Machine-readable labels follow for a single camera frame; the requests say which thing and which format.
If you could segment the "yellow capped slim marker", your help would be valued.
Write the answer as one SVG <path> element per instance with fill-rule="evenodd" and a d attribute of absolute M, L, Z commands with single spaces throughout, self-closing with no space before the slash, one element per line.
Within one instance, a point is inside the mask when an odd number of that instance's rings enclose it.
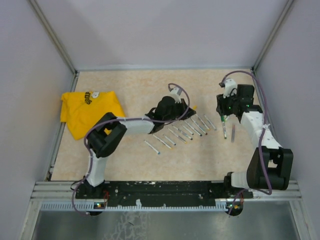
<path fill-rule="evenodd" d="M 200 120 L 200 122 L 204 125 L 204 127 L 207 129 L 207 130 L 210 130 L 210 128 L 208 127 L 208 125 L 204 122 L 204 120 L 202 120 L 202 118 L 196 114 L 196 117 Z"/>

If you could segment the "navy capped white marker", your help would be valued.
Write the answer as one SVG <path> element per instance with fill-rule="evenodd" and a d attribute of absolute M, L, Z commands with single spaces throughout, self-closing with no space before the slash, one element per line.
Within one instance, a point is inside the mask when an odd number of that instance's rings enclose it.
<path fill-rule="evenodd" d="M 184 120 L 184 123 L 187 124 L 195 133 L 197 133 L 200 137 L 202 137 L 203 135 L 197 130 L 195 129 L 190 123 L 188 123 L 186 120 Z"/>

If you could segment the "black eraser-cap white marker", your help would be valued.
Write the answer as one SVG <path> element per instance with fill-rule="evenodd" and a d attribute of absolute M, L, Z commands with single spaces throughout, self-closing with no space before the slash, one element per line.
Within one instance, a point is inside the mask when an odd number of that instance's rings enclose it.
<path fill-rule="evenodd" d="M 194 135 L 194 133 L 189 129 L 187 128 L 185 125 L 181 125 L 188 133 L 190 133 L 191 135 Z"/>

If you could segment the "dark blue capped marker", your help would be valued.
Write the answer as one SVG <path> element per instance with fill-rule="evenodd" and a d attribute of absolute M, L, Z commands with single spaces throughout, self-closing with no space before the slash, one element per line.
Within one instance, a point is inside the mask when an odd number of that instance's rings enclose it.
<path fill-rule="evenodd" d="M 184 131 L 182 131 L 180 128 L 178 128 L 178 127 L 176 127 L 176 126 L 172 126 L 175 130 L 177 130 L 178 132 L 180 132 L 181 134 L 183 134 L 185 137 L 187 137 L 188 139 L 190 139 L 190 140 L 193 140 L 193 138 L 190 136 L 190 135 L 188 135 L 187 133 L 185 133 Z"/>

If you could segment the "magenta capped white marker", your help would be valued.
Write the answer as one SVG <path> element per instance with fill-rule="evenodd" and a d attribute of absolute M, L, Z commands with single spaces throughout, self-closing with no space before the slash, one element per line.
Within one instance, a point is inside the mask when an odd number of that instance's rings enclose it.
<path fill-rule="evenodd" d="M 191 118 L 191 121 L 205 134 L 208 135 L 208 133 L 194 120 Z"/>

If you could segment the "yellow capped clear pen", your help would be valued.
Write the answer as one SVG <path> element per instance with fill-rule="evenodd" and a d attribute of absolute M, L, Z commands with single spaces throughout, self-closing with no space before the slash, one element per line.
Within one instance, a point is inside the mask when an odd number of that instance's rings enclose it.
<path fill-rule="evenodd" d="M 174 132 L 173 130 L 171 130 L 170 128 L 168 128 L 168 130 L 176 137 L 178 138 L 180 141 L 182 141 L 183 143 L 187 143 L 186 140 L 184 140 L 181 136 L 179 136 L 176 132 Z"/>

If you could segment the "blue eraser-cap white marker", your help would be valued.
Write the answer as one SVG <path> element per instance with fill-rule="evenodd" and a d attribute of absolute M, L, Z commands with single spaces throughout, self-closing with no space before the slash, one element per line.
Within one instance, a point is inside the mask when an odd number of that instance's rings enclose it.
<path fill-rule="evenodd" d="M 170 139 L 168 136 L 163 134 L 163 137 L 167 139 L 172 145 L 176 146 L 176 143 L 172 139 Z"/>

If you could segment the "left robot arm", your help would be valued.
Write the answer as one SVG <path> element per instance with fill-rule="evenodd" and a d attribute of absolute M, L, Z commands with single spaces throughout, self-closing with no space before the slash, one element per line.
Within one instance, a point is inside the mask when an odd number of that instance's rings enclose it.
<path fill-rule="evenodd" d="M 142 117 L 117 117 L 106 113 L 85 135 L 84 146 L 89 151 L 88 171 L 84 176 L 86 192 L 97 199 L 103 195 L 104 174 L 108 157 L 114 153 L 122 138 L 126 135 L 155 134 L 166 124 L 187 120 L 196 111 L 182 98 L 176 101 L 165 96 L 156 107 Z"/>

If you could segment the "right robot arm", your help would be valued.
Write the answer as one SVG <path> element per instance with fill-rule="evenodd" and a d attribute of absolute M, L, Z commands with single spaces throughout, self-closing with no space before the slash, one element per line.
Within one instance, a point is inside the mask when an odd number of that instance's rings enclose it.
<path fill-rule="evenodd" d="M 262 108 L 254 104 L 255 88 L 249 84 L 224 83 L 217 95 L 216 111 L 221 117 L 234 115 L 247 131 L 254 153 L 246 171 L 231 172 L 223 192 L 235 198 L 243 189 L 280 190 L 288 188 L 294 154 L 283 148 L 265 123 Z"/>

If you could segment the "dark green capped marker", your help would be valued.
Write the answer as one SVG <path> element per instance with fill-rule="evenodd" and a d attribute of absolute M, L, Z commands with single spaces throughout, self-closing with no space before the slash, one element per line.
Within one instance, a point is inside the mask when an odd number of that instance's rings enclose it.
<path fill-rule="evenodd" d="M 221 119 L 221 124 L 222 124 L 223 137 L 226 140 L 227 139 L 227 130 L 226 130 L 226 124 L 225 124 L 225 117 L 222 115 L 220 117 L 220 119 Z"/>

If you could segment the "purple grey marker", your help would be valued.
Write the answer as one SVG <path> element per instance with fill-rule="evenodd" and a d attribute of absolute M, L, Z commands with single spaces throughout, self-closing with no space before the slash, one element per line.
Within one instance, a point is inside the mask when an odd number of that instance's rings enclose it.
<path fill-rule="evenodd" d="M 232 124 L 232 129 L 231 129 L 231 142 L 234 143 L 235 141 L 235 131 L 236 131 L 236 126 L 235 124 L 233 123 Z"/>

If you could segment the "yellow t-shirt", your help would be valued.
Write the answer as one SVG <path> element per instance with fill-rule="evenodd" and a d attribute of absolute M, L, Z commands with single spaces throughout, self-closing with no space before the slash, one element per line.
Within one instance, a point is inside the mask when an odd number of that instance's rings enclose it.
<path fill-rule="evenodd" d="M 61 101 L 60 121 L 66 123 L 76 141 L 82 139 L 106 113 L 125 116 L 114 91 L 65 92 Z"/>

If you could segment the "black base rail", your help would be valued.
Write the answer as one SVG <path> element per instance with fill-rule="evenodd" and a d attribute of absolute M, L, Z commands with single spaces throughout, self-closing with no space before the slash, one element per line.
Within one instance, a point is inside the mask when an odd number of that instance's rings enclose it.
<path fill-rule="evenodd" d="M 75 198 L 106 200 L 109 207 L 214 207 L 241 190 L 223 181 L 104 181 L 96 187 L 82 183 Z"/>

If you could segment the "right corner aluminium post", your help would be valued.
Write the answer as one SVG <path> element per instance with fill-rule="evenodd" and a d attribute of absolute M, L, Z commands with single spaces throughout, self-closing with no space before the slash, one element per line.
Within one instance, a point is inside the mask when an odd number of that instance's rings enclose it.
<path fill-rule="evenodd" d="M 252 66 L 251 70 L 253 74 L 256 74 L 260 65 L 262 64 L 262 61 L 266 57 L 268 51 L 270 50 L 273 42 L 276 40 L 280 29 L 282 28 L 283 24 L 285 23 L 286 19 L 288 18 L 290 12 L 292 11 L 292 8 L 294 7 L 295 0 L 287 0 L 279 17 L 277 18 L 270 34 L 268 35 L 262 50 L 260 51 L 256 61 L 254 62 L 254 65 Z"/>

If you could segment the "corner aluminium post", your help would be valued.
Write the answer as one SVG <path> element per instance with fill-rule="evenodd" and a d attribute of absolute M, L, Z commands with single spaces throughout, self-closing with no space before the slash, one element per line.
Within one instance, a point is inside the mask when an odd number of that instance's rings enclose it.
<path fill-rule="evenodd" d="M 57 50 L 58 54 L 64 61 L 64 63 L 68 66 L 70 71 L 73 74 L 77 73 L 77 70 L 71 60 L 71 57 L 67 53 L 66 48 L 63 46 L 63 43 L 58 38 L 57 33 L 53 29 L 52 25 L 50 24 L 49 20 L 45 16 L 41 6 L 39 5 L 37 0 L 27 0 L 28 4 L 30 5 L 32 11 L 34 12 L 35 16 L 39 20 L 40 24 L 42 25 L 45 33 L 51 40 L 52 44 L 54 45 L 55 49 Z"/>
<path fill-rule="evenodd" d="M 270 34 L 268 35 L 262 50 L 260 51 L 256 61 L 254 62 L 254 65 L 252 66 L 251 70 L 253 74 L 256 74 L 260 65 L 262 64 L 262 61 L 266 57 L 268 51 L 270 50 L 273 42 L 276 40 L 280 29 L 282 28 L 283 24 L 285 23 L 286 19 L 288 18 L 290 12 L 292 11 L 292 8 L 294 7 L 295 0 L 287 0 L 279 17 L 277 18 Z"/>

